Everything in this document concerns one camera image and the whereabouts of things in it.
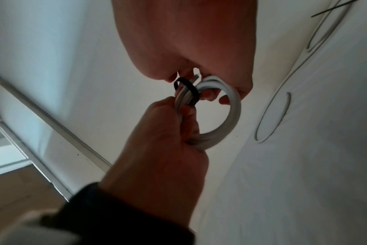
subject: skin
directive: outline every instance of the skin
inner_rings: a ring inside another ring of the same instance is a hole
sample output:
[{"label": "skin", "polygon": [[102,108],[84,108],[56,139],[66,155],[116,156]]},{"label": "skin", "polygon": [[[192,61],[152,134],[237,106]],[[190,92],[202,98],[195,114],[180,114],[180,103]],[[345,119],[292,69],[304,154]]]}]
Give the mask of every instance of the skin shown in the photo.
[{"label": "skin", "polygon": [[[243,99],[252,90],[256,0],[112,0],[116,27],[145,76],[172,82],[217,75]],[[219,90],[201,98],[215,100]],[[221,104],[228,104],[226,96]]]},{"label": "skin", "polygon": [[[256,0],[112,0],[120,38],[145,76],[172,82],[217,75],[243,99],[252,89]],[[218,90],[202,99],[215,100]],[[194,107],[182,122],[174,97],[153,103],[100,183],[106,193],[155,217],[188,227],[204,187],[208,157],[187,144],[199,134]],[[228,104],[227,97],[220,98]]]}]

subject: sleeve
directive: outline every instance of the sleeve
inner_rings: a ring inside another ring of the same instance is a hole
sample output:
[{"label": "sleeve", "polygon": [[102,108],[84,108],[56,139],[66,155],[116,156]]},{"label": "sleeve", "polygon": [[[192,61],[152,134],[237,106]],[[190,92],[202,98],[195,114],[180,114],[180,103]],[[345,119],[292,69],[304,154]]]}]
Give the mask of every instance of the sleeve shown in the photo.
[{"label": "sleeve", "polygon": [[111,197],[90,184],[54,214],[19,222],[0,244],[193,244],[194,234]]}]

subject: brown wooden panel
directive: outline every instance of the brown wooden panel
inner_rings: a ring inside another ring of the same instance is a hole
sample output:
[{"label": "brown wooden panel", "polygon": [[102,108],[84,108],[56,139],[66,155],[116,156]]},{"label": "brown wooden panel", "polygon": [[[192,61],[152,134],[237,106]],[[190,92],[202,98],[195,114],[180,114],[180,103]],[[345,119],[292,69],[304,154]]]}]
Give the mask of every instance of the brown wooden panel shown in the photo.
[{"label": "brown wooden panel", "polygon": [[28,211],[57,209],[64,203],[33,165],[0,175],[0,231]]}]

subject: dark sleeve cuff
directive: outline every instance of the dark sleeve cuff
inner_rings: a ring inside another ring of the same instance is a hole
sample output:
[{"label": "dark sleeve cuff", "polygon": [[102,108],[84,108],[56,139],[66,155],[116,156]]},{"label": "dark sleeve cuff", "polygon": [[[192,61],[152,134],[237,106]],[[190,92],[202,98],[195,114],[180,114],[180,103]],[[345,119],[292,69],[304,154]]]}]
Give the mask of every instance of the dark sleeve cuff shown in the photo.
[{"label": "dark sleeve cuff", "polygon": [[97,183],[84,187],[43,225],[71,231],[89,244],[104,241],[194,243],[194,234],[188,229],[127,205],[101,191]]}]

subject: coiled cable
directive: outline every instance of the coiled cable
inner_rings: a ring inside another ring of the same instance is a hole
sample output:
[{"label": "coiled cable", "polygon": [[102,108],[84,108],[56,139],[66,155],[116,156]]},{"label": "coiled cable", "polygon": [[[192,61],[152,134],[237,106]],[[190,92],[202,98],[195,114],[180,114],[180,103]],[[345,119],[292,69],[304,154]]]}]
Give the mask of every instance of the coiled cable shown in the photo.
[{"label": "coiled cable", "polygon": [[[193,84],[198,78],[199,76],[195,75],[190,82]],[[236,127],[241,114],[240,96],[236,89],[213,75],[202,79],[195,87],[198,92],[209,88],[221,89],[228,96],[231,106],[227,119],[218,128],[205,134],[193,136],[189,139],[188,144],[194,145],[200,150],[206,150],[220,143]],[[192,92],[184,86],[175,99],[174,107],[176,112],[179,113],[184,105],[190,104],[193,98]]]}]

